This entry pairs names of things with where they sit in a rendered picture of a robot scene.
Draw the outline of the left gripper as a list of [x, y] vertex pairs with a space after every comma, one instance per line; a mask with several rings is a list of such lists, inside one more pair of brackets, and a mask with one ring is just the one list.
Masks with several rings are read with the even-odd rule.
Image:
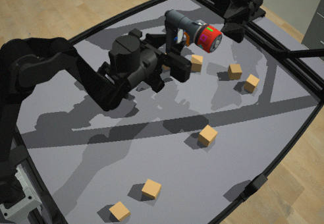
[[[162, 65], [171, 68], [170, 76], [183, 83], [190, 78], [192, 63], [187, 58], [181, 56], [184, 45], [182, 42], [170, 48], [168, 54], [159, 51], [158, 48], [166, 43], [166, 34], [146, 34], [146, 38], [141, 41], [142, 32], [138, 29], [129, 31], [128, 35], [135, 36], [140, 41], [140, 66], [143, 68], [146, 78], [162, 68]], [[157, 49], [156, 49], [157, 48]]]

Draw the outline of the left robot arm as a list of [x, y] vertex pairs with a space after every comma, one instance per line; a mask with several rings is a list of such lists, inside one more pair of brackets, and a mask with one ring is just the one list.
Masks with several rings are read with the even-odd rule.
[[[9, 209], [26, 197], [16, 167], [9, 154], [22, 101], [37, 84], [51, 80], [60, 70], [66, 70], [104, 111], [116, 109], [128, 93], [144, 81], [156, 93], [165, 86], [156, 70], [145, 80], [140, 66], [140, 41], [131, 35], [120, 36], [96, 72], [65, 38], [13, 39], [0, 48], [0, 205]], [[38, 57], [50, 58], [40, 62]], [[97, 75], [97, 74], [98, 75]], [[108, 75], [113, 84], [105, 75]], [[149, 82], [146, 82], [149, 81]]]

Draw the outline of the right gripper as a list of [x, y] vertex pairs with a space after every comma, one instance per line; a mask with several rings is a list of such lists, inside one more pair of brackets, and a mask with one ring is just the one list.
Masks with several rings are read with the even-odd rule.
[[[252, 1], [252, 2], [251, 2]], [[244, 39], [245, 29], [240, 26], [243, 20], [248, 22], [257, 10], [256, 0], [228, 0], [229, 7], [224, 14], [224, 26], [221, 32], [237, 43]], [[250, 5], [250, 6], [249, 6]]]

